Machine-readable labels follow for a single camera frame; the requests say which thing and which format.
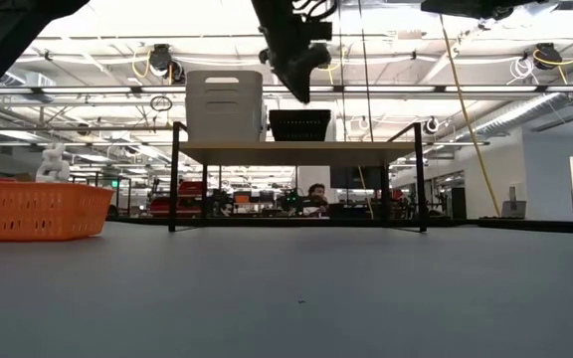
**desk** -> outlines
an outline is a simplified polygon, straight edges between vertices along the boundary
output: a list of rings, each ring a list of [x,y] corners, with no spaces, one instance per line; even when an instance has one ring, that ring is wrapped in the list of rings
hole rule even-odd
[[[413,130],[414,142],[395,142],[401,134]],[[180,138],[180,123],[173,126],[171,194],[169,231],[176,230],[176,213],[171,203],[176,201],[178,157],[182,152],[203,165],[203,182],[207,182],[208,166],[378,166],[381,168],[382,227],[390,226],[389,164],[398,158],[415,153],[417,180],[424,182],[422,129],[420,123],[412,123],[386,142],[183,142]],[[418,188],[418,199],[425,202],[423,185]],[[202,193],[203,224],[207,225],[207,190]],[[427,230],[428,211],[420,210],[420,232]]]
[[[411,154],[412,142],[180,143],[179,150],[201,164],[378,166]]]

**pole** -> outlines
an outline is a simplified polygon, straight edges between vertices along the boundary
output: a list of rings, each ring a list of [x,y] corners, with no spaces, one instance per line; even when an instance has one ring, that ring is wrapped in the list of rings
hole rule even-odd
[[[120,177],[116,180],[116,211],[120,213],[120,207],[118,204],[120,203]]]
[[[129,178],[129,181],[127,182],[127,217],[130,217],[131,215],[131,178]]]
[[[178,152],[180,151],[180,122],[174,122],[171,143],[171,181],[169,183],[168,230],[176,231],[176,207],[178,206]]]
[[[388,180],[388,164],[382,165],[380,169],[380,179],[382,184],[382,208],[381,208],[381,219],[382,226],[388,226],[388,221],[390,220],[390,183]]]
[[[419,208],[419,232],[428,231],[428,210],[426,208],[426,186],[424,185],[424,147],[422,145],[422,125],[415,127],[415,165],[417,167],[417,205]]]
[[[209,170],[209,166],[207,164],[203,164],[203,186],[201,191],[201,203],[200,203],[200,219],[203,221],[207,219],[207,174]]]

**white wall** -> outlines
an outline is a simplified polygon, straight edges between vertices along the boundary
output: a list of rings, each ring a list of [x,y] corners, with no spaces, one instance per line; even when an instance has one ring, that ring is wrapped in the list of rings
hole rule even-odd
[[[481,153],[485,167],[498,201],[499,210],[503,201],[509,200],[509,187],[516,187],[516,198],[527,200],[525,163],[520,129],[507,137],[491,138],[490,146],[483,146]],[[466,176],[466,206],[469,219],[496,216],[483,174],[473,147],[464,147],[455,154],[455,160],[431,160],[425,168],[426,180],[464,171]],[[393,179],[393,187],[416,182],[415,170],[405,170]]]
[[[540,133],[525,131],[523,144],[528,218],[573,220],[573,122]]]

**wooden tabletop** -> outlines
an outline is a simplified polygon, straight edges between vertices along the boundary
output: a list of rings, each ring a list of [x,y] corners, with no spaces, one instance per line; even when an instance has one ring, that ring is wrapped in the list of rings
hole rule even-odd
[[[414,152],[412,142],[183,142],[180,151],[207,165],[345,165],[387,164]]]

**monitor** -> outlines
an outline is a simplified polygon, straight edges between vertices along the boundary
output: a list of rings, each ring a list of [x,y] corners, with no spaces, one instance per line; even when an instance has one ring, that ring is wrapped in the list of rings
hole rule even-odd
[[[373,189],[380,190],[381,167],[330,167],[330,187],[333,189]]]

